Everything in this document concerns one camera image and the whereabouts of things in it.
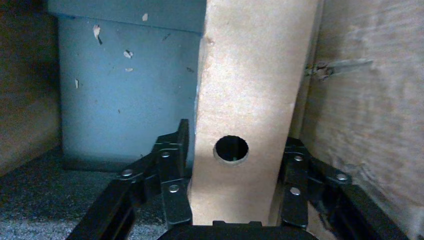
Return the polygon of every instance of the gray carpet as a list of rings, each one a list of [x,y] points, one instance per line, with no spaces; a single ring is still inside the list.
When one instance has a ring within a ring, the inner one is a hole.
[[[65,239],[114,173],[65,171],[54,149],[0,177],[0,240]],[[129,239],[166,231],[160,196],[137,211]]]

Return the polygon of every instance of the silver rivet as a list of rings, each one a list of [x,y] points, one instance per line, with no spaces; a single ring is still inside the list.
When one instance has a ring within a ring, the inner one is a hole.
[[[290,188],[290,193],[292,193],[293,195],[298,196],[298,195],[301,194],[301,191],[298,188],[296,188],[296,187],[292,187],[292,188]]]
[[[348,180],[348,176],[344,175],[343,173],[337,174],[337,179],[340,181]]]
[[[167,158],[167,157],[170,156],[170,153],[165,151],[165,152],[162,152],[161,156],[162,156],[162,158]]]
[[[178,190],[180,190],[180,187],[178,185],[171,185],[171,186],[169,186],[169,191],[171,193],[176,193],[176,192],[178,192]]]
[[[128,177],[131,176],[133,174],[133,170],[132,169],[125,169],[121,172],[121,175],[124,177]]]

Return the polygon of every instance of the hole in wooden board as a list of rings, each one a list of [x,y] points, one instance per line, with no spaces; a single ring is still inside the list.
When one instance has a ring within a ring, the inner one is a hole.
[[[227,165],[238,165],[248,158],[248,143],[239,136],[227,135],[219,139],[213,148],[215,158]]]

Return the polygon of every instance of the wooden wall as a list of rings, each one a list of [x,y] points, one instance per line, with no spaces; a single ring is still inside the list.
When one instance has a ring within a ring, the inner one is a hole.
[[[424,236],[424,1],[326,0],[315,62],[344,67],[312,78],[300,138]]]
[[[0,176],[60,143],[57,27],[39,2],[0,2]]]

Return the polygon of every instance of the wooden panel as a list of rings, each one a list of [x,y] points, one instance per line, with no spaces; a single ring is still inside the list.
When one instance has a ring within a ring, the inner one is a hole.
[[[208,1],[190,192],[194,224],[268,224],[316,3]],[[240,164],[214,156],[227,135],[248,144]]]
[[[368,59],[310,84],[301,139],[411,239],[424,232],[424,2],[326,0],[316,61]]]
[[[60,110],[55,19],[0,4],[1,176],[60,143]]]

